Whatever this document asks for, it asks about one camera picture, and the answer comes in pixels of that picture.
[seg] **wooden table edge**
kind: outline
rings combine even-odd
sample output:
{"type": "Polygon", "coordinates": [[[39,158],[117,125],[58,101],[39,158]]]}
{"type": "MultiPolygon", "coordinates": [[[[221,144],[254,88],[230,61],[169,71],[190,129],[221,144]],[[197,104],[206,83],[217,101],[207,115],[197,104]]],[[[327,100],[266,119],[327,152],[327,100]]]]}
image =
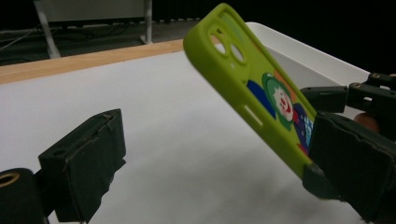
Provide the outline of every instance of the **wooden table edge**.
{"type": "Polygon", "coordinates": [[[142,45],[124,49],[112,49],[76,56],[48,59],[31,63],[0,66],[0,84],[30,78],[47,77],[95,66],[120,63],[183,50],[183,40],[142,45]]]}

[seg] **smartphone case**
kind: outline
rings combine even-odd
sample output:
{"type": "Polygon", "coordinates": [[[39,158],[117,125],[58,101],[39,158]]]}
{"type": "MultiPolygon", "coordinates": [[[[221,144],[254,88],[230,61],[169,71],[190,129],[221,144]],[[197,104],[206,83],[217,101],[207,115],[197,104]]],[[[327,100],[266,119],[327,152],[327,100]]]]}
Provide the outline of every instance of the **smartphone case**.
{"type": "Polygon", "coordinates": [[[184,37],[192,65],[300,178],[315,109],[243,19],[219,4],[184,37]]]}

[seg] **dark background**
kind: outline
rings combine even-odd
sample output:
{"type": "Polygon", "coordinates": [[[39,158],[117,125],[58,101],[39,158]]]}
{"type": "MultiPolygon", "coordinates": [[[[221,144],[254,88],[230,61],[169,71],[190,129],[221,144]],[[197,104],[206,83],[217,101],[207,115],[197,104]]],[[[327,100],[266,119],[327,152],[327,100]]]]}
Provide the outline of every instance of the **dark background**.
{"type": "MultiPolygon", "coordinates": [[[[396,73],[396,16],[391,1],[153,0],[155,21],[202,18],[220,2],[244,19],[273,28],[369,72],[396,73]]],[[[6,1],[0,30],[36,26],[32,0],[6,1]]]]}

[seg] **dark floor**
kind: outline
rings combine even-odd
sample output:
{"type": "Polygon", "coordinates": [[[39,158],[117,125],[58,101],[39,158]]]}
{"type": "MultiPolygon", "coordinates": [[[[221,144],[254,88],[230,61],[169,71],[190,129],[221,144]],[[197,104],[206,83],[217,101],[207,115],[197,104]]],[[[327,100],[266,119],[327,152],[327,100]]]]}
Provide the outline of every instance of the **dark floor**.
{"type": "MultiPolygon", "coordinates": [[[[199,20],[154,22],[152,42],[181,39],[199,20]]],[[[83,27],[51,28],[61,56],[143,45],[145,23],[114,22],[83,27]]],[[[40,29],[0,32],[0,65],[46,60],[47,42],[40,29]]]]}

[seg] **white table surface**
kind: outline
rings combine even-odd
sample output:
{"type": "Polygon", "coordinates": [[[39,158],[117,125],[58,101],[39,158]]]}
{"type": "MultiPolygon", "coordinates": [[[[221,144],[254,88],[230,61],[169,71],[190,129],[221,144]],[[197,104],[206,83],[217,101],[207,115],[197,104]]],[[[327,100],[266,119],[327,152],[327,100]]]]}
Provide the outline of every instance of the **white table surface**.
{"type": "MultiPolygon", "coordinates": [[[[247,24],[300,88],[349,84],[368,74],[247,24]]],[[[307,192],[184,52],[0,85],[0,171],[38,171],[41,152],[114,108],[122,111],[127,163],[90,223],[364,223],[349,204],[307,192]]],[[[49,221],[58,223],[53,214],[49,221]]]]}

